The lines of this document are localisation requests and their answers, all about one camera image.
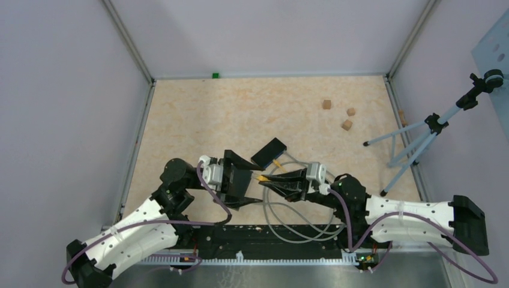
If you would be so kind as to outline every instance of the metal frame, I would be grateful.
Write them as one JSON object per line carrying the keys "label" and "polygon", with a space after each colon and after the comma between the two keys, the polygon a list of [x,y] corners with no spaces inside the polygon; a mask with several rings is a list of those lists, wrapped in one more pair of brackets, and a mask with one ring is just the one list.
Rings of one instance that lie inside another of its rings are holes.
{"label": "metal frame", "polygon": [[127,31],[127,28],[125,27],[124,22],[120,18],[120,15],[116,11],[115,6],[111,2],[111,0],[100,0],[100,1],[103,4],[104,10],[106,10],[106,13],[110,17],[110,20],[112,21],[113,26],[115,27],[118,35],[124,42],[125,48],[127,48],[127,51],[129,51],[129,54],[133,58],[134,63],[136,64],[136,66],[138,66],[138,69],[143,74],[145,80],[148,83],[153,84],[154,78],[148,71],[145,61],[143,61],[140,52],[136,48],[136,45],[134,45],[134,41],[131,38],[129,32]]}
{"label": "metal frame", "polygon": [[419,19],[417,20],[417,23],[415,24],[414,28],[412,29],[412,32],[410,32],[410,35],[408,35],[408,38],[405,41],[405,44],[401,48],[400,52],[398,53],[396,60],[394,61],[391,70],[387,73],[387,78],[389,81],[392,81],[394,76],[396,75],[399,67],[403,63],[403,61],[406,59],[408,52],[412,49],[414,46],[414,43],[417,41],[418,36],[420,35],[421,31],[423,30],[424,25],[428,21],[431,14],[434,12],[435,8],[438,6],[441,0],[428,0],[428,3],[424,7],[423,12],[421,13],[421,16],[419,16]]}
{"label": "metal frame", "polygon": [[[118,221],[119,217],[122,217],[123,213],[123,207],[125,204],[125,201],[127,200],[128,191],[130,188],[131,180],[134,173],[134,167],[136,165],[136,159],[138,156],[140,144],[142,141],[143,131],[145,129],[145,124],[148,118],[148,112],[150,109],[151,101],[154,95],[155,90],[155,79],[151,76],[151,73],[148,70],[148,67],[146,66],[141,54],[139,53],[138,49],[136,48],[136,45],[134,44],[133,39],[131,38],[127,28],[125,27],[122,19],[120,18],[115,6],[112,4],[111,0],[100,0],[100,2],[103,4],[104,9],[106,10],[108,16],[110,17],[112,24],[117,30],[118,35],[121,37],[122,41],[124,42],[127,50],[129,51],[131,57],[133,58],[134,63],[140,70],[140,72],[143,74],[145,80],[149,83],[149,91],[146,95],[146,103],[145,107],[143,108],[143,113],[141,118],[139,119],[139,126],[137,127],[137,136],[136,140],[133,143],[133,149],[131,157],[129,158],[127,162],[127,171],[125,173],[124,177],[124,184],[121,189],[121,197],[119,201],[118,209],[115,211],[115,215],[112,217],[112,223]],[[408,53],[411,51],[414,43],[418,39],[418,36],[420,32],[423,30],[424,25],[427,23],[427,20],[429,19],[430,15],[434,12],[435,8],[440,3],[440,0],[429,0],[426,6],[424,7],[423,12],[421,13],[420,17],[418,18],[414,28],[412,29],[411,33],[409,34],[407,40],[405,41],[401,51],[398,53],[396,60],[394,61],[394,64],[391,66],[390,70],[386,75],[384,75],[384,82],[385,87],[387,89],[387,93],[389,95],[389,99],[391,101],[391,105],[394,111],[394,117],[396,119],[397,125],[399,128],[402,128],[402,123],[400,116],[398,114],[398,110],[401,109],[399,98],[394,90],[394,76],[397,74],[400,66],[406,59]],[[408,131],[405,131],[401,134],[403,144],[405,147],[407,147],[411,142],[412,138],[411,135],[408,133]],[[420,198],[422,201],[429,201],[430,197],[428,194],[428,188],[427,188],[427,181],[425,174],[420,169],[419,166],[412,166],[411,167],[412,174],[414,176],[415,183],[417,185],[417,190],[419,192]],[[422,252],[422,251],[428,251],[429,247],[407,247],[406,245],[400,246],[399,249],[394,249],[394,251],[401,251],[401,252]],[[450,256],[457,260],[459,264],[464,266],[463,257],[461,255],[458,255],[458,253],[449,253]],[[452,268],[451,265],[449,265],[447,262],[445,262],[445,270],[449,277],[450,284],[453,287],[471,287],[471,281],[469,278],[465,278],[465,276],[456,268]]]}

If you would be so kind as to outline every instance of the white connector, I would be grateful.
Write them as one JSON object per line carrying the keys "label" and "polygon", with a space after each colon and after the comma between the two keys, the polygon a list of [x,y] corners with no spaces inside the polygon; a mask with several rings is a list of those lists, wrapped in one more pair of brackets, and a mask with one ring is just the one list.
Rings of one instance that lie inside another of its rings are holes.
{"label": "white connector", "polygon": [[331,188],[331,186],[329,184],[320,184],[320,186],[318,186],[318,191],[320,192],[321,195],[327,195],[329,194],[329,189]]}
{"label": "white connector", "polygon": [[207,155],[201,155],[200,156],[200,161],[203,162],[204,166],[209,165],[210,164],[210,157],[207,156]]}

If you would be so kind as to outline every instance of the blue panel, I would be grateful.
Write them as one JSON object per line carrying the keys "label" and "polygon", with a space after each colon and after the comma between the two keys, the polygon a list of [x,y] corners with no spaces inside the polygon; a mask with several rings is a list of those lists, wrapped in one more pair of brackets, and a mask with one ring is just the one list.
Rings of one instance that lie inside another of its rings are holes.
{"label": "blue panel", "polygon": [[509,139],[509,9],[472,50],[472,56],[481,74],[500,69],[504,85],[490,94],[502,129]]}

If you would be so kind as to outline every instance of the black bracket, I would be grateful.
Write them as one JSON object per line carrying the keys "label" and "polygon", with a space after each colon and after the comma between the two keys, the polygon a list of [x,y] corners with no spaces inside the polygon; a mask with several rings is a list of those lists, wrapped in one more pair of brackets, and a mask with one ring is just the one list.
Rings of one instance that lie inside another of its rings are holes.
{"label": "black bracket", "polygon": [[478,78],[474,73],[470,74],[470,79],[473,80],[474,87],[463,95],[458,101],[456,106],[463,110],[472,109],[477,106],[477,96],[479,94],[491,93],[493,89],[502,86],[504,83],[504,75],[499,69],[492,69],[484,74],[484,78]]}
{"label": "black bracket", "polygon": [[440,119],[440,116],[433,113],[424,120],[424,123],[428,124],[428,127],[430,128],[431,134],[436,133],[438,135],[442,132],[442,129],[449,126],[449,122],[440,124],[438,119]]}

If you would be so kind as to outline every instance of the gray wall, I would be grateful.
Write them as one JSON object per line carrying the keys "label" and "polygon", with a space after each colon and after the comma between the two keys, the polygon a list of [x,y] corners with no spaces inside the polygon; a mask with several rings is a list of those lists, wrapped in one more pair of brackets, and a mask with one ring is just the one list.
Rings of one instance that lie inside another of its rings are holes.
{"label": "gray wall", "polygon": [[[509,8],[507,0],[442,1],[396,76],[396,92],[409,122],[444,113],[471,87],[478,73],[471,50]],[[486,94],[479,105],[460,112],[423,157],[432,200],[469,196],[486,212],[491,255],[500,286],[509,285],[506,248],[509,143]],[[486,275],[470,258],[469,267]],[[474,280],[474,287],[482,287]]]}
{"label": "gray wall", "polygon": [[65,246],[116,209],[148,84],[100,1],[0,19],[0,286],[60,287]]}
{"label": "gray wall", "polygon": [[152,75],[385,73],[427,0],[114,0]]}

